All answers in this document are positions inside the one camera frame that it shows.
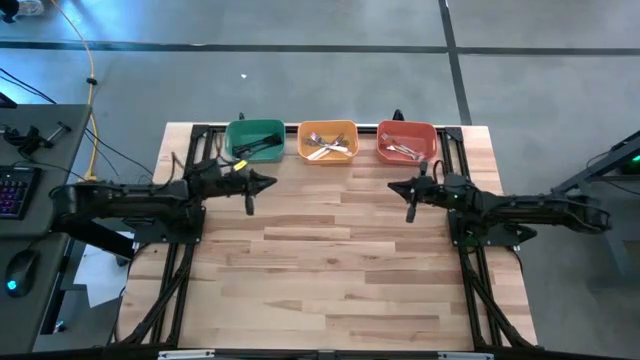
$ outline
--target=keyboard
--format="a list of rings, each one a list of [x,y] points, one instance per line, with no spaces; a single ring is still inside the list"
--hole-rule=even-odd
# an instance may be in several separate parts
[[[39,168],[0,166],[0,220],[24,219],[41,172]]]

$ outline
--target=yellow cable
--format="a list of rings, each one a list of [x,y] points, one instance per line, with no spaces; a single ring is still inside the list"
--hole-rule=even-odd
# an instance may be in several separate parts
[[[71,27],[76,32],[76,34],[78,34],[80,41],[82,41],[82,45],[84,46],[84,49],[87,51],[87,56],[89,57],[89,64],[91,65],[91,75],[89,75],[89,78],[94,79],[95,74],[94,74],[94,66],[93,66],[93,55],[91,54],[91,50],[89,50],[89,46],[87,45],[86,40],[84,39],[82,34],[80,34],[80,31],[78,31],[78,28],[76,28],[76,26],[73,25],[73,22],[71,21],[71,19],[69,19],[67,14],[65,14],[64,11],[62,11],[62,9],[60,8],[60,6],[58,6],[58,3],[56,2],[56,0],[51,0],[51,3],[53,4],[53,6],[56,7],[56,9],[58,9],[60,14],[64,16],[64,18],[67,20],[69,25],[71,25]],[[89,84],[89,99],[87,100],[87,104],[89,106],[93,105],[93,84]],[[96,125],[96,119],[93,117],[93,113],[89,115],[89,119],[91,120],[91,126],[93,127],[93,133],[95,134],[95,137],[93,139],[93,151],[91,152],[91,160],[89,161],[89,168],[87,169],[87,172],[85,173],[84,177],[87,180],[96,180],[94,167],[96,162],[96,154],[98,152],[98,127]]]

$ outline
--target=concrete floor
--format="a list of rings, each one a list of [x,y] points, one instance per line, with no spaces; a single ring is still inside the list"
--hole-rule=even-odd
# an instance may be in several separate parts
[[[95,41],[447,45],[437,0],[60,3],[87,39]],[[640,3],[634,0],[448,4],[458,46],[640,47],[635,36]],[[75,40],[54,11],[0,24],[0,34],[0,42]],[[95,51],[94,57],[101,138],[147,167],[155,165],[166,122],[229,121],[239,111],[247,117],[296,122],[346,118],[375,123],[399,107],[411,120],[460,124],[447,54]],[[582,170],[587,159],[637,131],[638,60],[461,55],[471,120],[490,127],[505,191],[548,191]],[[88,65],[83,51],[3,49],[0,65],[59,102],[86,101]],[[18,102],[42,102],[6,83],[0,83],[0,91]],[[75,171],[84,171],[89,150],[89,144],[82,144]],[[119,181],[135,182],[143,174],[115,155],[110,159],[122,173]],[[116,179],[104,161],[99,161],[98,173]],[[599,191],[603,196],[613,193],[607,186]],[[541,229],[538,238],[523,246],[522,258],[541,345],[640,358],[640,293],[616,287],[595,292],[589,287],[593,279],[612,273],[601,238]],[[113,314],[114,307],[112,303],[91,311]],[[109,316],[94,314],[91,319],[100,329],[112,325]],[[96,338],[61,339],[46,348],[100,341],[104,343]]]

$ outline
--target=orange bin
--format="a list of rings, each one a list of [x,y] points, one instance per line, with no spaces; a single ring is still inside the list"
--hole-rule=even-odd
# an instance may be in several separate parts
[[[331,143],[340,134],[344,134],[343,139],[349,142],[345,147],[351,152],[351,156],[331,151],[319,159],[309,159],[309,155],[320,149],[319,146],[309,145],[305,141],[314,132],[328,143]],[[353,157],[358,153],[358,148],[358,127],[351,120],[305,121],[298,127],[298,153],[308,164],[348,164],[353,161]]]
[[[425,160],[433,159],[438,154],[438,133],[433,125],[413,121],[384,120],[378,125],[376,154],[385,164],[418,165],[420,160],[413,160],[404,154],[387,150],[387,145],[392,143],[384,141],[382,134],[387,134],[398,143],[423,154]]]

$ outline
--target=wood plank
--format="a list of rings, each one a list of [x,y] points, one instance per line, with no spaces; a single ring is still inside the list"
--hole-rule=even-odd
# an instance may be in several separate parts
[[[155,182],[169,178],[171,152],[184,161],[192,125],[167,124]],[[473,181],[501,193],[488,129],[462,129]],[[256,197],[254,216],[245,214],[239,197],[205,202],[207,218],[191,269],[181,347],[472,349],[446,211],[420,206],[415,222],[406,223],[407,205],[387,184],[416,176],[417,169],[380,164],[375,135],[359,140],[353,164],[310,166],[297,154],[296,136],[287,135],[281,163],[251,165],[278,178]],[[438,176],[442,179],[441,169]],[[515,256],[502,248],[486,250],[496,301],[535,343]],[[121,337],[156,300],[166,254],[166,245],[151,245],[133,263],[120,309]],[[174,303],[175,295],[163,336]],[[488,339],[482,305],[478,312]]]

